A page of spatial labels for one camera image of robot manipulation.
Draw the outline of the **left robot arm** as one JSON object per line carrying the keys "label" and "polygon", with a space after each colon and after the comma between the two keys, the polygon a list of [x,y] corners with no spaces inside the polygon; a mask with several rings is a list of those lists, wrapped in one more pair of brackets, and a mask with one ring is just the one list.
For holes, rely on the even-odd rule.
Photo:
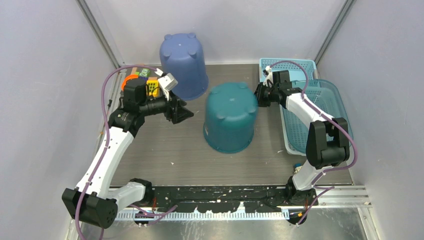
{"label": "left robot arm", "polygon": [[153,202],[154,190],[147,180],[133,178],[117,190],[109,188],[125,151],[146,117],[163,114],[168,121],[178,124],[194,116],[185,107],[186,102],[172,92],[177,84],[169,74],[160,77],[156,88],[159,95],[154,96],[141,78],[125,83],[119,105],[109,116],[102,147],[77,186],[65,189],[62,194],[66,209],[77,223],[107,229],[124,208],[134,203],[148,207]]}

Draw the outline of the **blue plastic bucket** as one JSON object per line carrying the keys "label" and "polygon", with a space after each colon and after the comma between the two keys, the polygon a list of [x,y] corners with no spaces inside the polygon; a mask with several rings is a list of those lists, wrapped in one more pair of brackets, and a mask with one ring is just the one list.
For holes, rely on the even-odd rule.
{"label": "blue plastic bucket", "polygon": [[202,96],[209,86],[204,50],[195,33],[166,34],[159,49],[162,69],[178,84],[172,91],[185,101]]}

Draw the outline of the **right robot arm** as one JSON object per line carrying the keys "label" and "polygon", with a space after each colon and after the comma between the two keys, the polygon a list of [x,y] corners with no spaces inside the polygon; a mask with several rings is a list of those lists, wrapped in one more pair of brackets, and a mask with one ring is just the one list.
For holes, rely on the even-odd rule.
{"label": "right robot arm", "polygon": [[350,157],[350,135],[348,122],[343,117],[335,118],[312,103],[304,89],[294,87],[289,72],[263,70],[265,80],[254,92],[259,107],[278,103],[296,115],[307,127],[305,148],[306,162],[285,186],[285,198],[291,205],[299,205],[313,193],[316,182],[326,173],[332,172]]}

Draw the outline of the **teal plastic bucket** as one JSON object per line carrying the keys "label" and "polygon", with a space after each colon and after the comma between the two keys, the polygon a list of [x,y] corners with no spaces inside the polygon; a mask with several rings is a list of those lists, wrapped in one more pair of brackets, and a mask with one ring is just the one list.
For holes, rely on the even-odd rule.
{"label": "teal plastic bucket", "polygon": [[253,140],[257,115],[258,102],[247,83],[219,84],[206,98],[203,136],[218,152],[240,152]]}

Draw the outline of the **light blue plastic basket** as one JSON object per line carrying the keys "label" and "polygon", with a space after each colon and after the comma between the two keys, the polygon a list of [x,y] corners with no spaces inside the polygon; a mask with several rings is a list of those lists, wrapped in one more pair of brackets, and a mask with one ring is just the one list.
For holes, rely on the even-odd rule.
{"label": "light blue plastic basket", "polygon": [[262,83],[266,76],[263,73],[263,70],[267,66],[270,66],[273,72],[276,71],[288,71],[289,78],[294,87],[303,88],[306,83],[306,76],[300,67],[293,63],[286,61],[294,62],[300,65],[308,75],[308,86],[309,87],[318,87],[319,83],[314,79],[314,73],[316,71],[316,64],[313,60],[307,59],[288,59],[288,58],[261,58],[259,60],[259,81]]}

